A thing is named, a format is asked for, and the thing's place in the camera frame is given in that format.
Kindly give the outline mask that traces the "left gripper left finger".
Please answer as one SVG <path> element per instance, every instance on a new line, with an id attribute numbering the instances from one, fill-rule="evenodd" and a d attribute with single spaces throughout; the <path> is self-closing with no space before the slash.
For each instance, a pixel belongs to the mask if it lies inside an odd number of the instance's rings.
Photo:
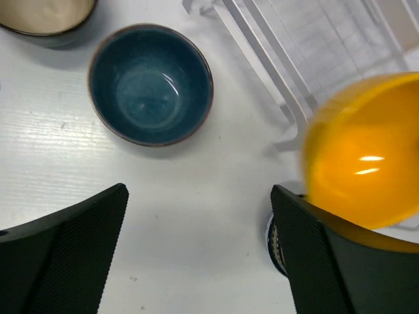
<path id="1" fill-rule="evenodd" d="M 1 312 L 97 313 L 127 203 L 118 183 L 1 230 Z"/>

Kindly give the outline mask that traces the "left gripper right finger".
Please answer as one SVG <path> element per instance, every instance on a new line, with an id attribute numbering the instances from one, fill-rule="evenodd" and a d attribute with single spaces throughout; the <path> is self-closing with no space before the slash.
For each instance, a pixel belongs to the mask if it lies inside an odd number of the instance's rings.
<path id="1" fill-rule="evenodd" d="M 348 222 L 278 184 L 270 201 L 297 313 L 418 312 L 418 244 Z"/>

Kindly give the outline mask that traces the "yellow bowl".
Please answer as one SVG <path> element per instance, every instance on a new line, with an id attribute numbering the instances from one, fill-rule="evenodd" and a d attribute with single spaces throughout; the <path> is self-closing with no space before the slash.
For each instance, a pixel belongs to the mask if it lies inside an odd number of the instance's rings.
<path id="1" fill-rule="evenodd" d="M 343 88 L 311 118 L 302 149 L 307 200 L 370 230 L 418 212 L 418 73 Z"/>

